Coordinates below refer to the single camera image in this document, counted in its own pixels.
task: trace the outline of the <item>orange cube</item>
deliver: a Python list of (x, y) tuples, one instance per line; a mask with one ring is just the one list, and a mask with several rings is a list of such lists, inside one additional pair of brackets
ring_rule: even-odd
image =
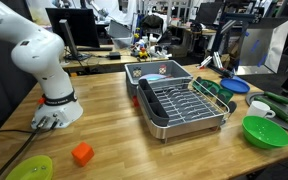
[(71, 153), (76, 163), (80, 166), (85, 166), (86, 163), (94, 156), (93, 148), (85, 142), (81, 142), (75, 149), (73, 149)]

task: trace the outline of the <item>green cucumber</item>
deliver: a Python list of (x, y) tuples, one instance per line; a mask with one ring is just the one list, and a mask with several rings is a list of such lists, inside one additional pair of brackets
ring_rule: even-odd
[(276, 106), (275, 104), (271, 103), (270, 101), (261, 96), (255, 96), (254, 100), (261, 101), (267, 104), (271, 108), (271, 110), (275, 112), (277, 117), (281, 118), (282, 120), (288, 123), (288, 114), (284, 112), (282, 109), (280, 109), (278, 106)]
[(275, 102), (282, 103), (282, 104), (288, 104), (288, 98), (284, 96), (277, 95), (275, 93), (264, 91), (264, 96), (267, 96), (268, 98), (272, 99)]

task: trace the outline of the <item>wooden table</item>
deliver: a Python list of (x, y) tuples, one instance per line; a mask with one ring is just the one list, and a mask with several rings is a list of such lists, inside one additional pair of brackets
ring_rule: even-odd
[[(116, 50), (113, 45), (103, 45), (101, 47), (112, 47), (112, 52), (119, 52), (121, 54), (121, 59), (119, 60), (110, 60), (104, 56), (108, 55), (110, 51), (89, 51), (89, 52), (83, 52), (80, 53), (83, 54), (92, 54), (93, 57), (86, 59), (84, 61), (81, 61), (81, 64), (83, 67), (96, 67), (96, 66), (105, 66), (105, 65), (124, 65), (128, 63), (138, 63), (136, 57), (131, 56), (131, 52), (129, 49), (119, 49)], [(156, 58), (153, 57), (152, 59), (148, 58), (146, 61), (162, 61), (162, 60), (168, 60), (168, 58)], [(63, 56), (60, 57), (61, 65), (64, 69), (70, 69), (70, 68), (80, 68), (82, 67), (81, 64), (78, 61), (66, 61), (64, 60)]]
[[(209, 69), (185, 66), (194, 78), (214, 80)], [(126, 91), (125, 72), (71, 78), (84, 108), (79, 120), (65, 129), (38, 135), (9, 169), (26, 158), (47, 155), (53, 160), (53, 179), (229, 179), (259, 170), (288, 158), (288, 146), (273, 150), (256, 148), (243, 137), (241, 122), (248, 105), (245, 94), (235, 94), (236, 112), (220, 131), (207, 135), (190, 133), (169, 139), (154, 138), (140, 108), (133, 107)], [(260, 91), (251, 85), (250, 92)], [(2, 129), (30, 130), (30, 122), (42, 95), (36, 85)], [(29, 135), (0, 132), (0, 168)], [(73, 150), (80, 142), (94, 149), (85, 167), (77, 166)]]

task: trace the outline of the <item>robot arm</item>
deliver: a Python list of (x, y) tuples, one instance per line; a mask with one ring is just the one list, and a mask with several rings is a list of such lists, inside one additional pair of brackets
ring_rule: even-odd
[(23, 71), (31, 73), (44, 91), (45, 103), (41, 104), (32, 121), (32, 127), (47, 116), (50, 127), (67, 127), (83, 113), (71, 85), (69, 76), (59, 64), (64, 42), (33, 22), (18, 15), (0, 2), (0, 40), (16, 44), (12, 60)]

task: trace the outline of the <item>dish rack tray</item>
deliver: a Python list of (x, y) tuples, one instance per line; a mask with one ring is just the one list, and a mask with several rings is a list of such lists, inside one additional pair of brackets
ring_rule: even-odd
[(137, 97), (144, 119), (151, 134), (158, 139), (199, 131), (208, 128), (216, 130), (224, 115), (229, 112), (227, 105), (199, 84), (200, 89), (189, 87), (183, 80), (139, 81)]

